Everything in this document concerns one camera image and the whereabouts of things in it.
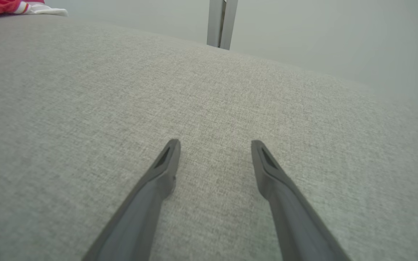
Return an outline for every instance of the textured fabric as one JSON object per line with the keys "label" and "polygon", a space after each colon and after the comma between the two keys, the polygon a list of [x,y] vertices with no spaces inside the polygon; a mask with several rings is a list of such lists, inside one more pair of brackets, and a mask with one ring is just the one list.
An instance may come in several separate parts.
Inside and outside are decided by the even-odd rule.
{"label": "textured fabric", "polygon": [[78,260],[171,138],[152,260],[279,260],[264,141],[354,260],[418,260],[418,103],[56,16],[0,18],[0,260]]}

